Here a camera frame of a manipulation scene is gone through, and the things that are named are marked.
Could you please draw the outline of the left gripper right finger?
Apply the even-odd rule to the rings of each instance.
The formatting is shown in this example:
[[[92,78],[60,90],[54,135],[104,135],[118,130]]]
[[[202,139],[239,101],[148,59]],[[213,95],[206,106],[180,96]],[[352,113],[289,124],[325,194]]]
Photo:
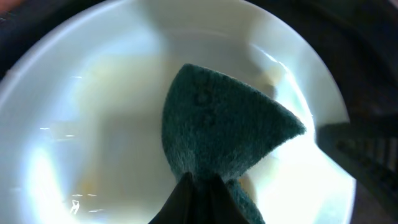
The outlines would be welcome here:
[[[249,224],[218,175],[198,180],[200,224]]]

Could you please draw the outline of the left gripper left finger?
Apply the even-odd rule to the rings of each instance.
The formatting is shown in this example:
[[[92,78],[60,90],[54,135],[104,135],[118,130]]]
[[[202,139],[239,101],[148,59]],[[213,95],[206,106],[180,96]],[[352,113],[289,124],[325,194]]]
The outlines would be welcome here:
[[[149,224],[191,224],[195,221],[196,190],[187,172],[173,189],[167,201]]]

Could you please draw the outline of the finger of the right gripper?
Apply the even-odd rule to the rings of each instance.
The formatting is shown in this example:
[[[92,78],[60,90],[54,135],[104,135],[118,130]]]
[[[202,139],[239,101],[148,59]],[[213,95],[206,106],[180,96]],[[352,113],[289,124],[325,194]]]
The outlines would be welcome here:
[[[317,129],[318,147],[397,219],[397,125],[338,123]]]

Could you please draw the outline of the green yellow scrub sponge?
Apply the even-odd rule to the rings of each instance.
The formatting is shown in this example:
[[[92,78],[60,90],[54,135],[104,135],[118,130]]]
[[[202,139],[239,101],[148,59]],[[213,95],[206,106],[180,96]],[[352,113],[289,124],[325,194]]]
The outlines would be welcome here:
[[[198,222],[198,180],[222,178],[249,223],[263,217],[239,178],[276,147],[305,132],[278,102],[225,74],[185,64],[174,78],[162,112],[162,146],[177,183],[193,177]]]

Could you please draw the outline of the mint plate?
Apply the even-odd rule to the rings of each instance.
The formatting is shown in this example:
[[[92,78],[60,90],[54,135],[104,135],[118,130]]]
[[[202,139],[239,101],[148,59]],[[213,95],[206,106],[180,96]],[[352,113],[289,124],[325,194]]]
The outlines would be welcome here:
[[[293,28],[246,1],[105,1],[38,41],[1,82],[1,222],[149,222],[175,187],[160,120],[185,63],[305,124],[243,177],[266,223],[349,223],[356,182],[315,144],[348,120],[340,91]]]

